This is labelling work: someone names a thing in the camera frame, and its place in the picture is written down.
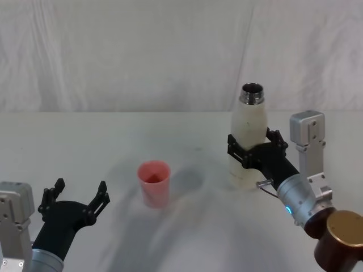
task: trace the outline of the blue led light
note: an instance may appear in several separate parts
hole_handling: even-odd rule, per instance
[[[290,207],[286,206],[286,211],[288,211],[289,214],[293,214],[293,211],[291,210]]]

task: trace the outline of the white fabric curtain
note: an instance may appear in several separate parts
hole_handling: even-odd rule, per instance
[[[0,111],[363,109],[363,0],[0,0]]]

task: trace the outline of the table surface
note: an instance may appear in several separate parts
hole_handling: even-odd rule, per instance
[[[289,139],[294,112],[269,112]],[[325,172],[338,209],[363,213],[363,112],[326,112]],[[281,202],[228,182],[230,113],[34,113],[0,115],[0,178],[32,185],[35,205],[63,177],[59,200],[89,203],[106,180],[111,203],[82,229],[64,272],[322,271],[316,240],[296,227]],[[288,158],[298,165],[290,145]],[[171,202],[145,207],[141,162],[172,169]],[[34,239],[42,221],[29,227]],[[355,271],[362,271],[358,264]]]

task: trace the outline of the plastic cup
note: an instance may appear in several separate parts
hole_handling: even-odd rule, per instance
[[[140,165],[137,176],[145,205],[166,207],[169,202],[170,167],[160,160],[147,161]]]

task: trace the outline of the metal bracket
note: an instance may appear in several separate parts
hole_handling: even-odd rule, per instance
[[[258,181],[258,182],[256,182],[256,187],[258,188],[258,189],[261,189],[261,188],[263,188],[263,187],[266,187],[266,186],[268,186],[268,185],[271,185],[272,184],[272,182],[273,182],[273,180],[270,178],[269,180],[264,180],[264,181]]]
[[[299,151],[299,170],[309,182],[315,198],[332,200],[332,189],[324,174],[325,116],[321,112],[307,110],[290,118],[290,139]]]
[[[34,213],[29,184],[0,183],[0,243],[3,253],[0,272],[27,272],[32,258],[28,226]]]

